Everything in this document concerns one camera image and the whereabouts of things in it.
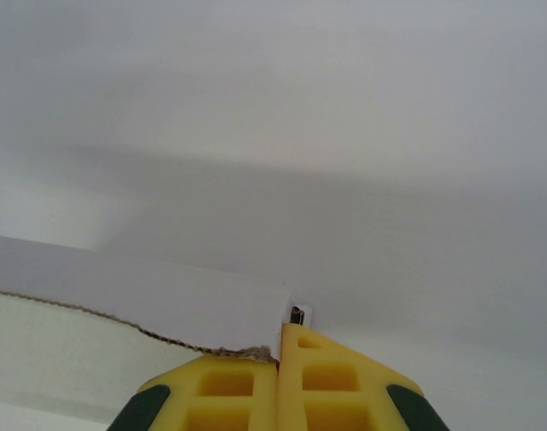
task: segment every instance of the white surface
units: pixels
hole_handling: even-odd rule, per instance
[[[292,307],[281,283],[4,236],[0,291],[80,306],[190,346],[268,347],[277,360]]]
[[[85,313],[0,296],[0,402],[110,423],[197,354]]]
[[[0,404],[0,431],[103,431],[103,424]]]
[[[286,281],[547,424],[547,0],[0,2],[0,234]]]

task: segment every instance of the white wall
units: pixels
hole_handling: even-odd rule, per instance
[[[547,0],[0,2],[0,234],[547,372]]]

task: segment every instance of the yellow plastic guide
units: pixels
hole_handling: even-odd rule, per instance
[[[144,384],[109,431],[447,431],[411,379],[300,325],[275,364],[203,356]]]

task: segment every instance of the cardboard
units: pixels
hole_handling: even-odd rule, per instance
[[[279,360],[281,283],[0,236],[0,295],[120,321],[218,356]]]

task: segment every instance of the corrugated cardboard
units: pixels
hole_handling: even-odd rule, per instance
[[[0,294],[82,310],[219,356],[279,360],[280,283],[0,237]]]

